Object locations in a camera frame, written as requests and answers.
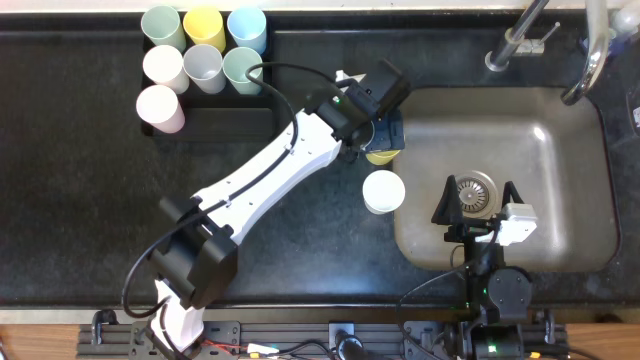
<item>faucet handle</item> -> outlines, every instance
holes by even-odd
[[[516,49],[514,56],[539,56],[544,54],[544,43],[549,37],[560,27],[560,23],[556,22],[551,30],[549,30],[542,39],[525,39]]]

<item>white cup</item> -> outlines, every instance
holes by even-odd
[[[173,46],[160,45],[149,50],[142,61],[142,70],[154,83],[164,85],[176,94],[189,88],[189,78],[182,69],[182,54]]]
[[[187,47],[180,15],[170,6],[156,6],[147,10],[140,21],[142,32],[156,45],[170,45],[183,52]]]
[[[262,58],[255,50],[249,48],[235,48],[227,53],[222,62],[224,75],[231,85],[243,95],[257,95],[262,88],[254,84],[245,76],[245,72],[253,65],[262,64]],[[251,71],[251,76],[262,80],[262,68]]]
[[[234,10],[227,20],[227,28],[238,46],[248,47],[258,54],[267,48],[267,17],[256,7]]]
[[[402,179],[388,170],[374,171],[362,184],[364,204],[376,215],[396,210],[404,201],[405,188]]]
[[[136,101],[136,110],[142,120],[167,134],[178,132],[184,126],[184,113],[178,96],[164,85],[142,90]]]
[[[207,94],[219,93],[227,83],[222,73],[222,54],[208,44],[195,45],[187,50],[184,71]]]

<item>blue cup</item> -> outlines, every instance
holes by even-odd
[[[256,7],[234,10],[227,20],[227,28],[239,47],[248,47],[258,54],[267,48],[267,17]]]

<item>white wall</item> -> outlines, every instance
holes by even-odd
[[[629,0],[607,0],[619,8]],[[153,5],[180,10],[215,4],[220,10],[258,5],[267,10],[518,9],[531,0],[0,0],[0,13],[144,11]],[[551,0],[547,9],[584,8],[584,0]]]

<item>yellow cup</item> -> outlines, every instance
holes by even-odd
[[[182,25],[184,31],[196,44],[212,45],[220,52],[223,52],[227,46],[222,15],[213,6],[198,6],[189,10],[184,16]]]
[[[381,151],[377,153],[368,153],[365,156],[367,160],[373,165],[386,165],[393,160],[396,155],[400,153],[400,150]]]

